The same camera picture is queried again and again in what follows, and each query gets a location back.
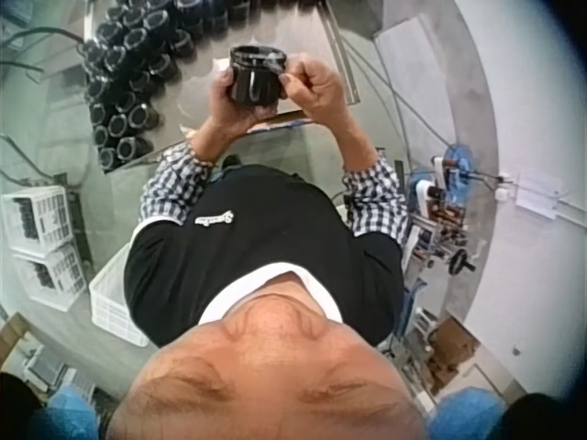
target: black t-shirt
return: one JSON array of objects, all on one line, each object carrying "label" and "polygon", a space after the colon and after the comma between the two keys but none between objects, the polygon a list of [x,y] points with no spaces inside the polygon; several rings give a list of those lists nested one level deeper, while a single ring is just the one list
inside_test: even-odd
[{"label": "black t-shirt", "polygon": [[[227,211],[231,223],[195,222]],[[402,310],[401,259],[400,247],[385,234],[354,237],[314,185],[252,165],[208,185],[184,225],[157,222],[138,233],[125,295],[135,324],[161,347],[197,325],[228,284],[288,262],[320,281],[343,322],[377,345]]]}]

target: white collar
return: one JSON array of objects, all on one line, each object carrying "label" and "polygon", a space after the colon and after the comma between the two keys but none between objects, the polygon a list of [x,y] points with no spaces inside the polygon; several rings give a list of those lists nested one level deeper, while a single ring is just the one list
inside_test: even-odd
[{"label": "white collar", "polygon": [[332,295],[309,271],[291,263],[272,263],[254,270],[226,286],[205,308],[198,324],[206,324],[222,319],[230,310],[230,307],[245,296],[262,287],[267,281],[287,272],[293,272],[300,278],[312,298],[324,311],[326,318],[342,323],[340,310]]}]

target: man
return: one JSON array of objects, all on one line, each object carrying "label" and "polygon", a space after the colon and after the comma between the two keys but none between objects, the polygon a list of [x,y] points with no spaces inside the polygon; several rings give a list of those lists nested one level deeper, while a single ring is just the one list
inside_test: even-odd
[{"label": "man", "polygon": [[338,76],[307,56],[281,75],[287,96],[332,132],[344,160],[350,229],[315,186],[213,164],[268,109],[229,101],[147,184],[125,290],[162,349],[117,410],[110,438],[412,439],[423,422],[374,348],[402,309],[407,213],[395,172],[345,106]]}]

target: logo on shirt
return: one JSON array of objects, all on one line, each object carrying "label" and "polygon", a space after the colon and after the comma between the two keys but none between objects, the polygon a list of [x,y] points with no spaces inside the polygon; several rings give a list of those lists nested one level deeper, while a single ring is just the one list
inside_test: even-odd
[{"label": "logo on shirt", "polygon": [[210,225],[214,225],[216,223],[232,223],[232,220],[235,218],[235,215],[232,214],[232,211],[226,211],[222,215],[215,215],[213,217],[197,217],[195,219],[196,225],[202,225],[204,227],[209,227]]}]

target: wall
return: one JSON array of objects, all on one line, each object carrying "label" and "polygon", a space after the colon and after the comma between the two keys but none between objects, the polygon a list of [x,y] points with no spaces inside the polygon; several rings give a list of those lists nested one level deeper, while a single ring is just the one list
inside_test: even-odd
[{"label": "wall", "polygon": [[[563,181],[584,222],[585,83],[557,24],[535,2],[456,0],[493,100],[499,169]],[[499,206],[465,325],[527,391],[561,395],[585,359],[585,229]]]}]

